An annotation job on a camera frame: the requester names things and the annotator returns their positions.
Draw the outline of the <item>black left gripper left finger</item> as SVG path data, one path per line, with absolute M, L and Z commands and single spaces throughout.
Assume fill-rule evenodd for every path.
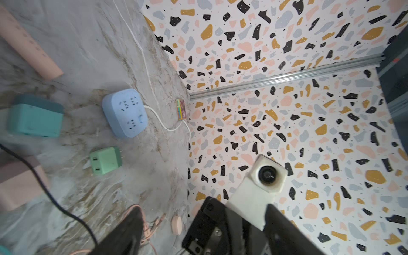
M 144 231 L 140 208 L 135 208 L 98 244 L 90 255 L 137 255 Z

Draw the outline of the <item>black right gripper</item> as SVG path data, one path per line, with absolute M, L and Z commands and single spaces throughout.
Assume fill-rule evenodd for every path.
M 191 255 L 265 255 L 266 238 L 223 203 L 207 197 L 182 241 L 182 248 Z

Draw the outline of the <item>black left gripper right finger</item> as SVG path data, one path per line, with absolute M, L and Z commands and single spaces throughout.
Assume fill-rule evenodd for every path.
M 264 234 L 273 255 L 323 255 L 274 205 L 267 205 Z

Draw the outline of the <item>green plug adapter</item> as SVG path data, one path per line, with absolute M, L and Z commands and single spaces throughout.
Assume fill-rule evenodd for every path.
M 121 150 L 117 146 L 91 152 L 89 158 L 94 175 L 105 175 L 123 165 Z

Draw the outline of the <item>pink plug adapter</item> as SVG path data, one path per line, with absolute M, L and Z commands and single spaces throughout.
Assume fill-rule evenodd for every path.
M 13 211 L 44 191 L 32 171 L 19 160 L 1 164 L 1 211 Z

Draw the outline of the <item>pink toothbrush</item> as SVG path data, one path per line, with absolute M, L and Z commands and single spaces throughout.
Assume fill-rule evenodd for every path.
M 4 5 L 1 5 L 1 37 L 45 80 L 64 74 Z

